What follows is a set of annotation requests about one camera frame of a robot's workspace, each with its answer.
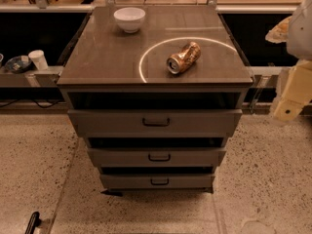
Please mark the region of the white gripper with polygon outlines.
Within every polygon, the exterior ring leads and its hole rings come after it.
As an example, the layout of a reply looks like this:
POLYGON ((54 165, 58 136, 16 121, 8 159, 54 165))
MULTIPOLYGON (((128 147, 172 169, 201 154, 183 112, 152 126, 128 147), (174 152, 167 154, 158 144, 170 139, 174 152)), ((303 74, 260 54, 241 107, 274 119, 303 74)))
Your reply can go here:
MULTIPOLYGON (((286 42, 291 18, 276 24, 268 31, 265 40, 275 44, 286 42)), ((276 93, 270 115, 281 122, 294 120, 312 100, 312 61, 300 59, 292 68, 283 69, 278 77, 276 93)))

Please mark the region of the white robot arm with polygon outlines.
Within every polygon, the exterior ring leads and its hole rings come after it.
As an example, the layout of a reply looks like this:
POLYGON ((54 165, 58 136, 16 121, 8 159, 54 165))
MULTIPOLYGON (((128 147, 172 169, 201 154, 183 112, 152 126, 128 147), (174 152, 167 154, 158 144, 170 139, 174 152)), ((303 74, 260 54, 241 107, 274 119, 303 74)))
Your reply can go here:
POLYGON ((275 119, 289 122, 312 100, 312 0, 303 0, 290 17, 266 34, 265 40, 275 44, 285 42, 287 52, 298 59, 271 111, 275 119))

